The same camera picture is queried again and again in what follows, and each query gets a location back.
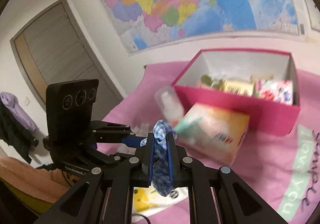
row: plastic bottle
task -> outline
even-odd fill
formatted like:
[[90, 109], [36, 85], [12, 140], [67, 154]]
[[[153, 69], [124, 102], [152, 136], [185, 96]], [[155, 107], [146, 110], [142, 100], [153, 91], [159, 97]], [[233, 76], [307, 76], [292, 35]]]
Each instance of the plastic bottle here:
[[164, 118], [172, 127], [175, 127], [184, 117], [185, 111], [174, 88], [167, 86], [159, 89], [155, 94], [155, 99]]

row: door frame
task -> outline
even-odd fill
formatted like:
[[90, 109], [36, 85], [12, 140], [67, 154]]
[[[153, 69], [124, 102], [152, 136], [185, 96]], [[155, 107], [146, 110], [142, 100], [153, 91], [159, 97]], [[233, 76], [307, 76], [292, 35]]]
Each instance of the door frame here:
[[93, 50], [91, 49], [86, 37], [84, 36], [78, 22], [76, 21], [76, 18], [74, 17], [71, 8], [68, 4], [67, 0], [58, 0], [55, 3], [53, 3], [52, 5], [48, 6], [46, 9], [42, 10], [39, 14], [37, 14], [35, 17], [33, 17], [29, 22], [27, 22], [16, 34], [14, 37], [11, 38], [10, 40], [10, 44], [12, 47], [12, 51], [13, 51], [13, 55], [14, 58], [18, 64], [19, 70], [25, 80], [25, 82], [27, 83], [29, 89], [31, 90], [32, 94], [35, 96], [36, 100], [39, 102], [39, 104], [41, 105], [41, 107], [44, 109], [45, 111], [45, 103], [42, 100], [42, 98], [40, 97], [40, 95], [38, 94], [36, 88], [34, 87], [32, 81], [30, 80], [30, 78], [28, 77], [28, 74], [26, 73], [24, 66], [20, 60], [16, 45], [15, 45], [15, 40], [17, 39], [17, 37], [23, 33], [23, 31], [30, 26], [35, 20], [37, 20], [39, 17], [41, 17], [44, 13], [46, 13], [47, 11], [49, 11], [50, 9], [54, 8], [55, 6], [62, 4], [64, 11], [66, 13], [66, 15], [69, 18], [69, 21], [73, 27], [73, 29], [75, 30], [78, 38], [80, 39], [81, 43], [83, 44], [83, 47], [85, 49], [85, 51], [87, 52], [87, 54], [89, 55], [90, 59], [92, 60], [92, 63], [95, 65], [95, 67], [97, 68], [97, 70], [99, 71], [99, 73], [102, 75], [103, 79], [105, 80], [105, 82], [107, 83], [108, 87], [110, 87], [110, 89], [112, 90], [112, 92], [115, 94], [115, 96], [119, 99], [119, 102], [121, 102], [123, 100], [122, 95], [120, 94], [120, 92], [118, 91], [118, 89], [116, 88], [116, 86], [114, 85], [114, 83], [112, 82], [112, 80], [109, 78], [108, 74], [106, 73], [105, 69], [103, 68], [103, 66], [101, 65], [101, 63], [99, 62], [99, 60], [97, 59], [96, 55], [94, 54]]

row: gingham fabric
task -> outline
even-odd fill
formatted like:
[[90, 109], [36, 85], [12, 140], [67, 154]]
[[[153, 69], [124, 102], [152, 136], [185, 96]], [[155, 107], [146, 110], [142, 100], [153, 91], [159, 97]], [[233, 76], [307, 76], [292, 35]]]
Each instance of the gingham fabric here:
[[[174, 139], [177, 139], [175, 131], [165, 120], [159, 120], [153, 128], [155, 136], [155, 163], [153, 165], [151, 184], [162, 196], [167, 196], [173, 190], [169, 177], [167, 142], [165, 139], [170, 132], [172, 132]], [[145, 138], [141, 141], [140, 145], [144, 146], [146, 143], [147, 139]]]

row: door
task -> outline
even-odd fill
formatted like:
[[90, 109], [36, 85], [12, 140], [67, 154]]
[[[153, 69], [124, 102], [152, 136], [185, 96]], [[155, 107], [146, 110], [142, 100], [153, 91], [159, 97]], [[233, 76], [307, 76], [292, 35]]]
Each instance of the door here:
[[71, 14], [67, 14], [65, 7], [66, 2], [58, 1], [12, 39], [16, 58], [41, 104], [45, 104], [49, 84], [99, 79], [92, 120], [101, 120], [121, 102], [122, 97], [96, 57], [93, 57], [86, 40], [80, 39], [79, 31], [75, 29], [78, 25], [73, 19], [71, 23]]

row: pink box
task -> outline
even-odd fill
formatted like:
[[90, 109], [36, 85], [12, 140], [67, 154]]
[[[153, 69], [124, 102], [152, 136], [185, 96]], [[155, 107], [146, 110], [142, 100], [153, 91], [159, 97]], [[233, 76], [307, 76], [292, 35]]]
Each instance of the pink box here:
[[[250, 80], [254, 75], [274, 75], [275, 80], [293, 82], [293, 105], [196, 87], [203, 74], [217, 78]], [[172, 83], [184, 108], [196, 102], [250, 115], [249, 128], [275, 136], [285, 136], [293, 128], [299, 112], [299, 85], [290, 52], [268, 49], [200, 50]]]

